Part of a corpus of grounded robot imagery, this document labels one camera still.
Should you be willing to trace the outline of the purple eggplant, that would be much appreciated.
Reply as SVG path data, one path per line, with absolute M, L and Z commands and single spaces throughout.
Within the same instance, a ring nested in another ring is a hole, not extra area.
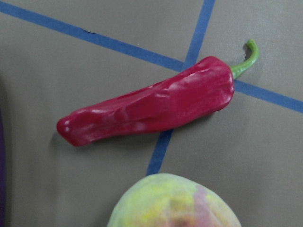
M 5 174 L 5 142 L 2 116 L 0 117 L 0 226 L 5 226 L 6 174 Z

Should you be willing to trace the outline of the red chili pepper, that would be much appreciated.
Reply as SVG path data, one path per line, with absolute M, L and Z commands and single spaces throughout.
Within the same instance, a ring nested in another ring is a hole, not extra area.
M 178 75 L 123 96 L 84 107 L 60 119 L 58 133 L 74 146 L 97 140 L 174 129 L 224 109 L 234 81 L 259 57 L 254 40 L 250 57 L 229 66 L 209 56 Z

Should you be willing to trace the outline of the yellow green mango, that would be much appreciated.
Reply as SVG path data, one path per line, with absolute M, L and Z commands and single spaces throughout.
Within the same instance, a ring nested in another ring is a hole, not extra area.
M 227 203 L 210 189 L 173 174 L 153 174 L 129 188 L 109 227 L 239 227 Z

